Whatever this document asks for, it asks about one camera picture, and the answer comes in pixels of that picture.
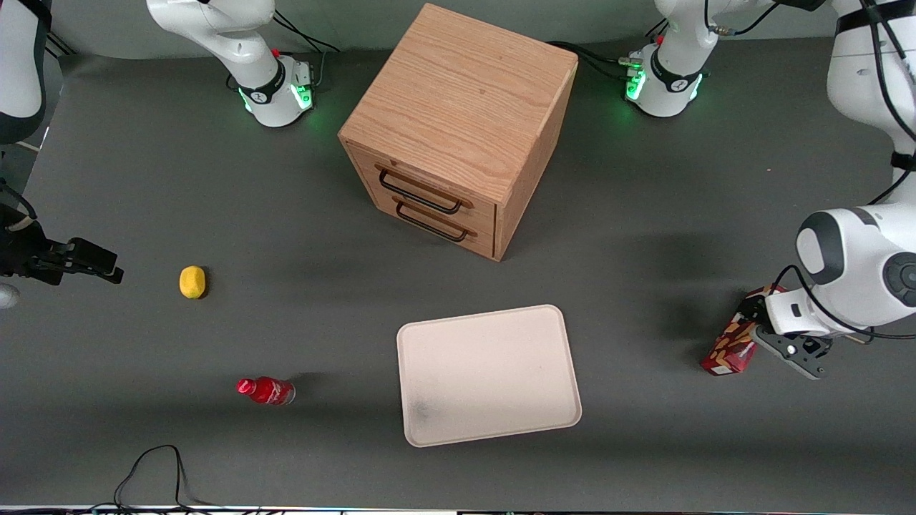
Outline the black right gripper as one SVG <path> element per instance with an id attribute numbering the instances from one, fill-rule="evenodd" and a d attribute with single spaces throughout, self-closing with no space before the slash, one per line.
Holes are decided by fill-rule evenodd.
<path id="1" fill-rule="evenodd" d="M 117 254 L 82 238 L 66 243 L 40 240 L 29 243 L 27 277 L 49 285 L 59 285 L 65 275 L 71 275 L 75 264 L 94 273 L 108 283 L 119 285 L 124 270 L 117 268 Z"/>

